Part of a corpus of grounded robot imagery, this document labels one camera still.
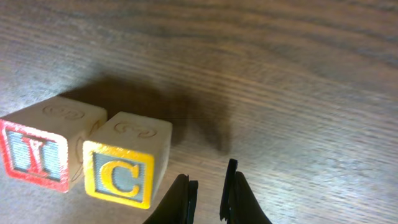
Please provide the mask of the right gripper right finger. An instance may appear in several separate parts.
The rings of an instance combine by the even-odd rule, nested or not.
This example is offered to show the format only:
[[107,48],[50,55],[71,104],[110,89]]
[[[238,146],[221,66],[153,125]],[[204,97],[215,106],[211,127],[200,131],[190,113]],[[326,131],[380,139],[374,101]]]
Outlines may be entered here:
[[227,224],[272,224],[256,200],[238,161],[230,159],[220,204],[220,220]]

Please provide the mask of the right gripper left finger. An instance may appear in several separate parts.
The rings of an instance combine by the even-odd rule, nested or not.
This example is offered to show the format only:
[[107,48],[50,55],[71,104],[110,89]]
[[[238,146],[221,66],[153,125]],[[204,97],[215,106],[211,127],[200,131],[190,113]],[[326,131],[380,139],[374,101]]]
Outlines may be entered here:
[[193,224],[198,181],[179,174],[144,224]]

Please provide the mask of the yellow C block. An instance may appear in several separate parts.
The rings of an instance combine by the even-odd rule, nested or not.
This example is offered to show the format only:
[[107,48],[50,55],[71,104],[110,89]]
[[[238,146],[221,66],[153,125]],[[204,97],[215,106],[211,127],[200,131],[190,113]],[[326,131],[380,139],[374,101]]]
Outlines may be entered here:
[[119,112],[83,143],[85,190],[148,209],[169,161],[172,123]]

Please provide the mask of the red I block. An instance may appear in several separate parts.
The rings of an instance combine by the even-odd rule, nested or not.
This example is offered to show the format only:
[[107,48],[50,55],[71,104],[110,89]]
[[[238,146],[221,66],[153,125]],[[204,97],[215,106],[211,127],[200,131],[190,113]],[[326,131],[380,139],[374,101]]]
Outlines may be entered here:
[[83,142],[107,111],[55,96],[1,117],[1,152],[9,177],[68,192],[83,177]]

